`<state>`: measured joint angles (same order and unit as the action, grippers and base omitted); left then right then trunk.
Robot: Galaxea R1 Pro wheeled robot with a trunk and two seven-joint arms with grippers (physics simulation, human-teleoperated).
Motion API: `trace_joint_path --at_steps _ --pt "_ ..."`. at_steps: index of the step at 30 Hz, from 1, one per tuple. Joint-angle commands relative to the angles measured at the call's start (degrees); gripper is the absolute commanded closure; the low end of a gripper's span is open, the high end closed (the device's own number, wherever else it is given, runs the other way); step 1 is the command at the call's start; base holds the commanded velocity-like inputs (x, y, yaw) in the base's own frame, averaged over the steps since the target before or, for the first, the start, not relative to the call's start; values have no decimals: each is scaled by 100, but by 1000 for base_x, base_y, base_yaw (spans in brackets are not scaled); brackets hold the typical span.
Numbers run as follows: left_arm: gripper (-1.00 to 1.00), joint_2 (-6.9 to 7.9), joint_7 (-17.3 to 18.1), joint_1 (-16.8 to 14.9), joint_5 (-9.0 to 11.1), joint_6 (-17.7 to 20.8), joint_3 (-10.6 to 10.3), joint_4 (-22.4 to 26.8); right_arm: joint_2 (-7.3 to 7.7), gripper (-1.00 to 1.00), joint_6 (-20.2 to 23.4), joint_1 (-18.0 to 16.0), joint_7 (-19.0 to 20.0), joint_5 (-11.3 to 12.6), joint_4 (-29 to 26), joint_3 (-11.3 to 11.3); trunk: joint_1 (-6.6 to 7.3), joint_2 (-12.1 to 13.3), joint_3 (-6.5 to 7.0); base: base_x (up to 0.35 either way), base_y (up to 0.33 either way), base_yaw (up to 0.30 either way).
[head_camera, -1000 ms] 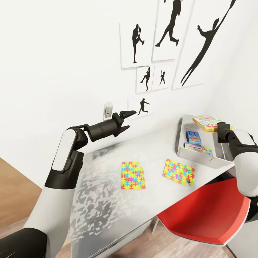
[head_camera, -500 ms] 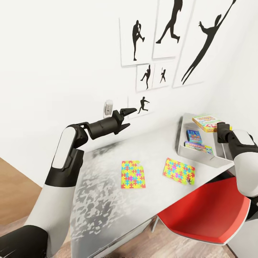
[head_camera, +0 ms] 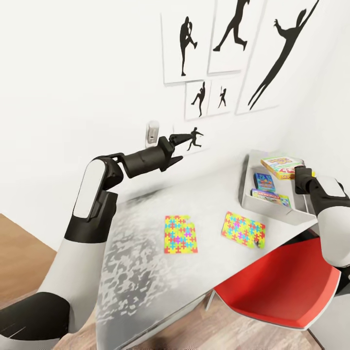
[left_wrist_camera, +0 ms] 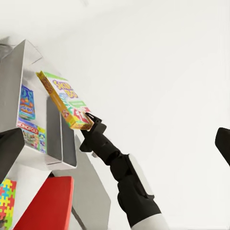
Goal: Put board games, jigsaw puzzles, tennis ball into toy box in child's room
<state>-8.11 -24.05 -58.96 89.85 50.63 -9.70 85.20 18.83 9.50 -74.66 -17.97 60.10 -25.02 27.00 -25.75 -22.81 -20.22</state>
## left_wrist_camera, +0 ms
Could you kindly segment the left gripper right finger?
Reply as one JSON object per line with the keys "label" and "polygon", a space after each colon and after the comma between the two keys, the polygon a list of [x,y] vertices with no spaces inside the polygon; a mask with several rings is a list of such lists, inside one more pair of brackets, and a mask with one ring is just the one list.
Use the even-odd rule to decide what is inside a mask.
{"label": "left gripper right finger", "polygon": [[230,129],[219,127],[215,138],[215,145],[230,166]]}

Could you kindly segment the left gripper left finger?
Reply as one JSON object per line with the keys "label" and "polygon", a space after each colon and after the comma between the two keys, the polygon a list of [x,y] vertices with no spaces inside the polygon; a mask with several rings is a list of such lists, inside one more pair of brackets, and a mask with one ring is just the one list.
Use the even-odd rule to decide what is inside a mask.
{"label": "left gripper left finger", "polygon": [[20,127],[0,133],[0,185],[25,146]]}

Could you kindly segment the jigsaw puzzle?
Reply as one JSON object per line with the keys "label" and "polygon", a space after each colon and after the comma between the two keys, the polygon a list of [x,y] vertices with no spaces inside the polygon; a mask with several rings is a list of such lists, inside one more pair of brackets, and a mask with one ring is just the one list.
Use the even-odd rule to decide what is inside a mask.
{"label": "jigsaw puzzle", "polygon": [[15,200],[16,182],[4,179],[0,185],[0,220],[4,220],[3,227],[12,227],[13,207]]}

